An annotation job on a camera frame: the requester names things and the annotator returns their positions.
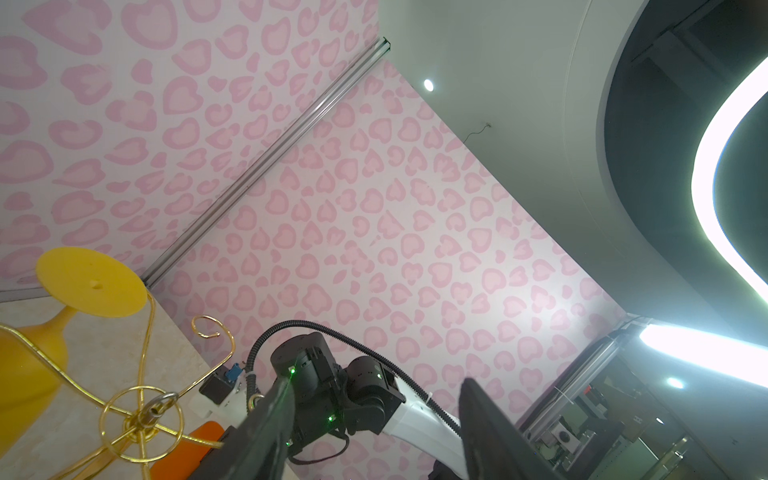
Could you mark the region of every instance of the black cable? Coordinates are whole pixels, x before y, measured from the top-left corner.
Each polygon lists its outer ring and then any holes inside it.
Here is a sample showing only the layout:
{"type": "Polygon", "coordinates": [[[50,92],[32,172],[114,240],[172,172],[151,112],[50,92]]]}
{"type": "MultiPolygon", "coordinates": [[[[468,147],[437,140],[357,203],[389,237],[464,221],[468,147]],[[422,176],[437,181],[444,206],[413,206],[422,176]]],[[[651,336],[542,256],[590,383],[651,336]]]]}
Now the black cable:
{"type": "Polygon", "coordinates": [[[462,143],[463,143],[463,144],[466,144],[466,143],[467,143],[467,140],[469,140],[469,138],[470,138],[472,135],[480,135],[480,134],[481,134],[481,133],[482,133],[482,132],[483,132],[483,131],[484,131],[486,128],[488,128],[488,127],[490,127],[490,126],[491,126],[491,124],[485,124],[485,126],[482,128],[482,130],[480,130],[480,131],[473,131],[472,133],[470,133],[469,135],[467,135],[467,138],[465,138],[465,139],[464,139],[464,141],[463,141],[462,143]]]}
{"type": "Polygon", "coordinates": [[[312,465],[315,463],[324,462],[326,460],[330,460],[332,458],[336,458],[339,455],[346,452],[346,450],[349,448],[349,435],[346,433],[339,434],[338,432],[328,432],[330,435],[335,436],[338,439],[342,439],[344,441],[344,448],[341,449],[341,452],[334,453],[331,456],[325,457],[325,458],[316,458],[315,460],[299,460],[296,457],[288,457],[288,460],[293,463],[294,465],[312,465]]]}
{"type": "Polygon", "coordinates": [[[418,384],[416,383],[407,373],[403,372],[400,367],[389,361],[386,357],[379,355],[378,353],[374,352],[367,346],[363,345],[360,342],[357,342],[348,336],[339,333],[335,331],[334,329],[330,329],[327,326],[320,325],[319,323],[310,322],[308,320],[286,320],[284,322],[276,323],[272,325],[270,328],[266,329],[264,333],[261,334],[261,336],[256,340],[256,342],[253,344],[253,346],[250,348],[250,353],[248,353],[248,360],[245,362],[245,371],[246,371],[246,398],[250,398],[254,393],[257,392],[256,388],[256,376],[255,375],[247,375],[247,373],[253,371],[253,363],[256,361],[256,355],[259,352],[259,349],[261,349],[264,342],[266,342],[266,339],[270,338],[275,333],[279,332],[282,329],[287,328],[293,328],[293,327],[303,327],[308,329],[314,329],[318,332],[325,333],[328,336],[332,336],[333,338],[337,340],[341,340],[342,342],[346,343],[347,345],[359,350],[360,352],[365,353],[368,356],[373,357],[376,360],[379,360],[382,364],[386,365],[390,370],[392,370],[395,375],[400,377],[403,382],[408,384],[409,387],[413,389],[414,392],[426,403],[430,409],[434,410],[438,417],[442,419],[443,422],[445,422],[448,427],[451,428],[454,432],[456,432],[456,435],[459,437],[462,436],[461,429],[458,427],[458,423],[456,423],[453,418],[451,418],[448,413],[445,412],[445,410],[442,409],[440,405],[435,402],[434,399],[418,384]]]}

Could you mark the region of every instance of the curved ceiling cove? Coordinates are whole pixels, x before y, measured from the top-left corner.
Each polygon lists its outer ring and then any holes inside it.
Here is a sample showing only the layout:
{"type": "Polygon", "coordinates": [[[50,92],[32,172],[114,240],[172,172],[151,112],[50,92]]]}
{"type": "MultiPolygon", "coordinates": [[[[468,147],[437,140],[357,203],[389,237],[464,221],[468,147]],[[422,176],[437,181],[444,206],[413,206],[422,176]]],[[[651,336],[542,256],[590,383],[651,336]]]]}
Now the curved ceiling cove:
{"type": "Polygon", "coordinates": [[[717,111],[696,152],[690,193],[704,233],[720,255],[768,302],[768,284],[744,261],[728,240],[715,211],[715,173],[733,132],[752,107],[768,92],[768,58],[739,84],[717,111]]]}
{"type": "Polygon", "coordinates": [[[604,119],[607,167],[631,221],[731,336],[762,345],[768,104],[764,84],[749,86],[757,77],[739,85],[768,56],[767,14],[754,0],[650,0],[604,119]]]}

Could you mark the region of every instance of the ceiling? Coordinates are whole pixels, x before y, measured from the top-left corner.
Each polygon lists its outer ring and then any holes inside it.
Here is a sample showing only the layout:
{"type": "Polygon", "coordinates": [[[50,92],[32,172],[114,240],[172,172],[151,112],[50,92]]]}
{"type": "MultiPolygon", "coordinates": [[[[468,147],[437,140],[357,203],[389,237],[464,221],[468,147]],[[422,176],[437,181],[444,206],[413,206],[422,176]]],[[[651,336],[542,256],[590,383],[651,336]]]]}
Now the ceiling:
{"type": "Polygon", "coordinates": [[[457,135],[492,124],[469,149],[625,310],[745,336],[646,240],[611,181],[604,106],[645,5],[388,0],[379,22],[389,60],[457,135]]]}
{"type": "MultiPolygon", "coordinates": [[[[768,18],[752,15],[751,4],[650,0],[611,84],[605,150],[621,203],[648,242],[737,334],[768,345],[768,305],[712,247],[690,196],[704,130],[728,94],[768,55],[768,18]]],[[[763,278],[766,127],[763,99],[731,137],[715,182],[723,229],[763,278]]]]}
{"type": "MultiPolygon", "coordinates": [[[[740,2],[750,16],[768,12],[757,0],[740,2]]],[[[746,75],[744,65],[760,53],[734,57],[737,45],[730,54],[718,50],[705,24],[686,25],[709,42],[716,59],[725,59],[722,66],[710,58],[707,68],[716,74],[686,91],[676,83],[680,77],[670,77],[670,62],[668,71],[661,69],[664,56],[650,49],[674,43],[661,35],[704,4],[387,0],[379,20],[392,43],[389,60],[459,137],[492,125],[466,140],[469,149],[622,307],[768,345],[765,304],[711,248],[690,208],[690,169],[700,135],[733,82],[746,75]],[[424,89],[426,78],[434,91],[424,89]],[[690,89],[699,98],[692,100],[690,89]]],[[[720,13],[729,14],[730,7],[720,13]]],[[[720,24],[733,21],[722,18],[720,24]]],[[[686,72],[678,74],[684,78],[686,72]]],[[[764,156],[742,152],[765,151],[750,136],[760,131],[765,103],[734,134],[723,157],[729,166],[716,183],[723,228],[761,274],[768,272],[768,256],[760,250],[768,230],[761,208],[768,189],[760,172],[768,167],[764,156]],[[748,194],[744,182],[752,189],[748,194]]],[[[755,420],[768,418],[765,392],[712,377],[642,344],[629,351],[640,367],[633,369],[649,384],[686,377],[690,388],[659,388],[657,395],[731,478],[768,475],[768,463],[754,450],[768,426],[755,420]]]]}

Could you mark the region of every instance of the ceiling light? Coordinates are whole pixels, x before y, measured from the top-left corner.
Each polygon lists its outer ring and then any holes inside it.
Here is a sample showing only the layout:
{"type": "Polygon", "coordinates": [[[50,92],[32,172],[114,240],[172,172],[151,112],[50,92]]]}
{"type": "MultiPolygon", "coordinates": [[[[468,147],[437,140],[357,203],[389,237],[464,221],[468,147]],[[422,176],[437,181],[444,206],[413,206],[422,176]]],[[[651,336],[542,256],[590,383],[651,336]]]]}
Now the ceiling light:
{"type": "Polygon", "coordinates": [[[699,143],[690,181],[690,194],[696,216],[707,238],[720,255],[737,271],[763,300],[768,302],[768,284],[733,248],[717,219],[714,203],[714,183],[717,164],[728,139],[744,116],[768,92],[768,58],[750,73],[725,100],[712,118],[699,143]]]}
{"type": "Polygon", "coordinates": [[[674,379],[672,377],[667,379],[667,384],[669,386],[673,386],[676,389],[682,389],[685,388],[685,385],[678,379],[674,379]]]}
{"type": "Polygon", "coordinates": [[[640,338],[677,359],[768,388],[768,349],[762,346],[672,325],[649,325],[640,338]]]}

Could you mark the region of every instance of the orange object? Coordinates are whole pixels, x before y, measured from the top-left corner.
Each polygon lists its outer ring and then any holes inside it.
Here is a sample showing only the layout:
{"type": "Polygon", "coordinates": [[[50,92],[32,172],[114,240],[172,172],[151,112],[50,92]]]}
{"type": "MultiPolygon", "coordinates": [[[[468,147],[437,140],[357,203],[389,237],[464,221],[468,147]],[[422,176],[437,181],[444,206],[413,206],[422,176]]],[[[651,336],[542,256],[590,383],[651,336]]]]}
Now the orange object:
{"type": "MultiPolygon", "coordinates": [[[[224,429],[216,422],[205,422],[190,435],[203,440],[218,440],[224,434],[224,429]]],[[[152,480],[187,480],[192,472],[200,465],[200,460],[210,448],[191,442],[182,442],[166,457],[157,460],[150,473],[152,480]]]]}

